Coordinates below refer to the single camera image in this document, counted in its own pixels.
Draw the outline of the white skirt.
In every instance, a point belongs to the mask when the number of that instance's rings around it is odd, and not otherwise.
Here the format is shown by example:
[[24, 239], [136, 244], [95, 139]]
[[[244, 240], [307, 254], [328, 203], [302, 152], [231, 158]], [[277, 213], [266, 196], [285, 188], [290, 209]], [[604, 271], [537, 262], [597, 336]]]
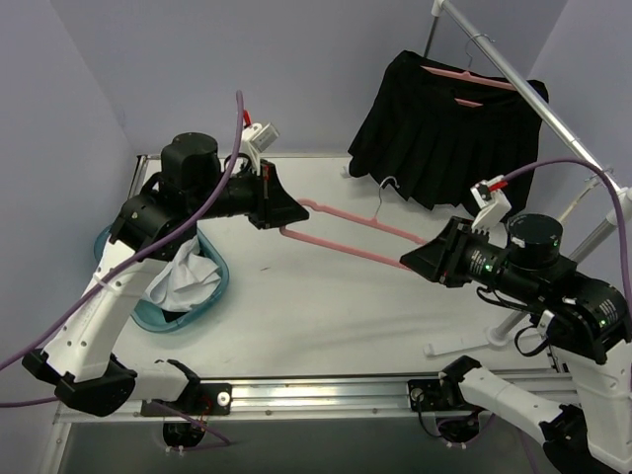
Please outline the white skirt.
[[198, 237], [182, 244], [174, 259], [145, 289], [142, 299], [168, 311], [191, 311], [215, 292], [219, 266], [201, 253]]

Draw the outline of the cream hanger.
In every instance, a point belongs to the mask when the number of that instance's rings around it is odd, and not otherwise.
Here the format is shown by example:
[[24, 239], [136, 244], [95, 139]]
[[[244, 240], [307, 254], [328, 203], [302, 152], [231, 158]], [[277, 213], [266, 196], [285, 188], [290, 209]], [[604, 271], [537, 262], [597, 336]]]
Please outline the cream hanger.
[[593, 174], [591, 177], [585, 179], [585, 184], [586, 185], [584, 186], [584, 188], [573, 198], [568, 207], [558, 217], [559, 222], [563, 225], [568, 222], [569, 217], [576, 210], [583, 199], [585, 199], [595, 189], [605, 187], [603, 179], [600, 178], [597, 174]]

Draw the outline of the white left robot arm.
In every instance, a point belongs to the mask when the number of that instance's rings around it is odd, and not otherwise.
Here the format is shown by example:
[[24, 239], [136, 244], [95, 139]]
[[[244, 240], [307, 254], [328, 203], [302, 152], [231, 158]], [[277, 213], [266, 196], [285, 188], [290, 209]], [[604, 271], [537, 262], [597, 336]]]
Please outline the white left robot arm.
[[82, 303], [51, 341], [23, 356], [23, 368], [52, 385], [64, 405], [90, 415], [108, 416], [129, 400], [191, 412], [202, 396], [192, 370], [174, 359], [135, 370], [113, 349], [143, 292], [196, 236], [199, 220], [245, 215], [256, 228], [271, 229], [308, 219], [261, 156], [277, 137], [271, 125], [246, 127], [238, 153], [248, 163], [233, 174], [213, 137], [177, 135], [160, 153], [160, 171], [122, 205]]

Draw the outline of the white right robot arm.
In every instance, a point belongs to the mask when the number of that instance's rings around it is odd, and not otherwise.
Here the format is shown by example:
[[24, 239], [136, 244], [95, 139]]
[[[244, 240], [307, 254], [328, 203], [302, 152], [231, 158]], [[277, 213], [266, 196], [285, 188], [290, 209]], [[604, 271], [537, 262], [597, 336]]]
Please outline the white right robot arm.
[[562, 234], [556, 219], [522, 214], [509, 220], [499, 247], [470, 220], [454, 217], [401, 263], [448, 288], [475, 283], [486, 302], [524, 311], [540, 349], [567, 368], [578, 396], [576, 404], [545, 399], [462, 355], [439, 373], [444, 404], [491, 412], [534, 439], [562, 473], [627, 473], [631, 311], [613, 285], [561, 255]]

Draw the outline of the black pleated skirt on rack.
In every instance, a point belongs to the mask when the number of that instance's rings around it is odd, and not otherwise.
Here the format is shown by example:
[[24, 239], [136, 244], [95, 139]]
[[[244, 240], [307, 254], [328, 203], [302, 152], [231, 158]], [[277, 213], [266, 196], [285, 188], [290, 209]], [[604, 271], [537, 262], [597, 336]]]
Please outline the black pleated skirt on rack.
[[349, 173], [428, 210], [479, 207], [470, 189], [538, 158], [541, 117], [515, 90], [438, 75], [443, 65], [404, 50], [387, 66], [350, 148]]

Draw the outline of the pink hanger with black skirt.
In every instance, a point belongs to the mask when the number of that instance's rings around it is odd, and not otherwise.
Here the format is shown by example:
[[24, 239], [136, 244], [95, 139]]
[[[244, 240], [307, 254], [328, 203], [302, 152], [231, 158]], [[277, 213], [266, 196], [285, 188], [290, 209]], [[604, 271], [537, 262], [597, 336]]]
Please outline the pink hanger with black skirt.
[[475, 74], [425, 55], [420, 58], [420, 67], [427, 76], [427, 85], [441, 91], [459, 106], [481, 108], [516, 93], [516, 88], [503, 78]]

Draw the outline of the teal plastic bin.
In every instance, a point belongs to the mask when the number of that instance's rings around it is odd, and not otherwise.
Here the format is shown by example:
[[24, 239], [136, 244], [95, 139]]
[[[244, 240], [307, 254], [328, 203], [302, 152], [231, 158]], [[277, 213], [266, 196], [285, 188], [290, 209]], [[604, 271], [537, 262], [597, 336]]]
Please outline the teal plastic bin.
[[170, 333], [201, 317], [219, 301], [228, 266], [202, 232], [183, 244], [175, 261], [150, 283], [131, 313], [147, 332]]

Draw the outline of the metal clothes rack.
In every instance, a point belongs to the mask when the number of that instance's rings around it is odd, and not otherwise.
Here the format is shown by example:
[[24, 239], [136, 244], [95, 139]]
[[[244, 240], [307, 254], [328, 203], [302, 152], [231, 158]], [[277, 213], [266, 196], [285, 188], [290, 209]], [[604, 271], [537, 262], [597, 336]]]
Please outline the metal clothes rack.
[[[451, 1], [435, 1], [432, 6], [433, 23], [438, 23], [438, 18], [446, 14], [468, 36], [468, 41], [476, 44], [478, 49], [491, 61], [499, 72], [516, 88], [525, 99], [530, 108], [537, 113], [547, 127], [544, 140], [539, 145], [538, 164], [543, 166], [551, 163], [544, 156], [553, 141], [558, 140], [559, 145], [570, 153], [565, 158], [567, 164], [577, 164], [588, 169], [591, 174], [597, 174], [603, 179], [604, 189], [612, 192], [613, 205], [602, 221], [584, 238], [582, 242], [571, 252], [570, 258], [577, 263], [582, 263], [592, 254], [606, 239], [617, 233], [622, 248], [626, 246], [624, 237], [627, 234], [625, 223], [631, 218], [631, 188], [621, 187], [608, 174], [583, 144], [576, 133], [559, 117], [559, 115], [547, 105], [544, 100], [536, 97], [535, 89], [527, 84], [526, 79], [514, 68], [498, 49], [493, 41], [484, 32], [477, 29], [467, 17]], [[482, 333], [473, 333], [464, 336], [452, 336], [436, 343], [424, 346], [424, 354], [428, 357], [455, 355], [470, 350], [482, 348], [502, 348], [511, 339], [512, 330], [518, 327], [527, 318], [524, 310], [514, 311], [496, 326], [486, 328]]]

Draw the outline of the aluminium front rail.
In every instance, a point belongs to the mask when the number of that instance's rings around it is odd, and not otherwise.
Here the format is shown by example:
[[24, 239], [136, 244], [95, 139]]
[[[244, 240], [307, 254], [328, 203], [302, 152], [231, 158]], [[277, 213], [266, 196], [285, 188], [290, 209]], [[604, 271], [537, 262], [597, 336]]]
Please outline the aluminium front rail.
[[112, 414], [97, 417], [61, 405], [57, 423], [136, 422], [167, 418], [167, 408], [192, 418], [234, 421], [401, 418], [417, 412], [459, 416], [473, 408], [450, 401], [431, 374], [307, 378], [205, 379], [197, 399], [174, 402], [128, 401]]

